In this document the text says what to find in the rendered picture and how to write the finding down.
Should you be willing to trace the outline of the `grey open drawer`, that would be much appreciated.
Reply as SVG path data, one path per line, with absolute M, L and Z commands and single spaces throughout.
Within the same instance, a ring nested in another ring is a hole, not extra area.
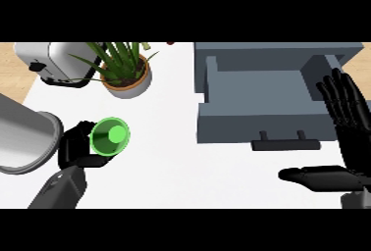
M 198 104 L 196 141 L 241 143 L 267 133 L 286 140 L 303 131 L 310 139 L 334 141 L 334 123 L 307 75 L 328 75 L 340 62 L 316 55 L 294 71 L 220 72 L 217 59 L 205 58 L 204 102 Z

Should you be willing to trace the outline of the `large silver metal pot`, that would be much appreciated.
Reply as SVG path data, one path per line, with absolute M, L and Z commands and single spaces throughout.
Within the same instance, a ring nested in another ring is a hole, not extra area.
M 60 119 L 35 112 L 0 93 L 0 172 L 32 172 L 53 156 L 63 133 Z

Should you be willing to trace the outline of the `grey cabinet body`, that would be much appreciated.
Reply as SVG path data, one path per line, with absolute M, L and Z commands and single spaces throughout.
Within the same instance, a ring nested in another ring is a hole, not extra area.
M 193 90 L 204 92 L 207 57 L 220 72 L 298 71 L 313 56 L 334 55 L 343 66 L 362 49 L 360 42 L 195 42 Z

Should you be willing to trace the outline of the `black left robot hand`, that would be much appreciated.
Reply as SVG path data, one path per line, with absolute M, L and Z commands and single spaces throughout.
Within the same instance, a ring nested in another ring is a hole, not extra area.
M 94 125 L 93 122 L 82 121 L 63 132 L 57 148 L 57 166 L 60 170 L 72 166 L 100 168 L 111 161 L 111 157 L 90 153 L 90 133 Z

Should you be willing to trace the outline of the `silver toaster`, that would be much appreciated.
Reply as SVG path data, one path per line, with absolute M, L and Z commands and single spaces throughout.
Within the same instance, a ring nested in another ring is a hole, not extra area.
M 96 73 L 77 57 L 96 65 L 102 61 L 84 42 L 16 42 L 14 53 L 47 85 L 72 88 L 84 87 Z

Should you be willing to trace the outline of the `green cup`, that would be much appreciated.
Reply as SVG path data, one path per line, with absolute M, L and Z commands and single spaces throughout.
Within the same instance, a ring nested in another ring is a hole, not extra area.
M 90 145 L 99 155 L 105 157 L 116 155 L 125 148 L 128 139 L 130 129 L 122 119 L 105 118 L 93 126 Z

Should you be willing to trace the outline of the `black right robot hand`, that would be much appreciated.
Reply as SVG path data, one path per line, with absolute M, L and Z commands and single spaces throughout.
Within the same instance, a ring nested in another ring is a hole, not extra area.
M 371 193 L 371 111 L 348 74 L 338 68 L 316 83 L 334 120 L 334 131 L 344 166 L 283 169 L 278 177 L 314 192 Z

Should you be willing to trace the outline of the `potted green plant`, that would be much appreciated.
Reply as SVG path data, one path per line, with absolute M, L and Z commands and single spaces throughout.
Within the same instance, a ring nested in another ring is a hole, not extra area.
M 108 51 L 96 42 L 88 42 L 87 46 L 103 61 L 103 65 L 71 55 L 77 60 L 85 63 L 100 74 L 96 78 L 111 95 L 118 99 L 131 99 L 137 97 L 147 89 L 152 81 L 152 72 L 149 60 L 156 53 L 145 57 L 139 48 L 150 49 L 147 42 L 106 42 Z

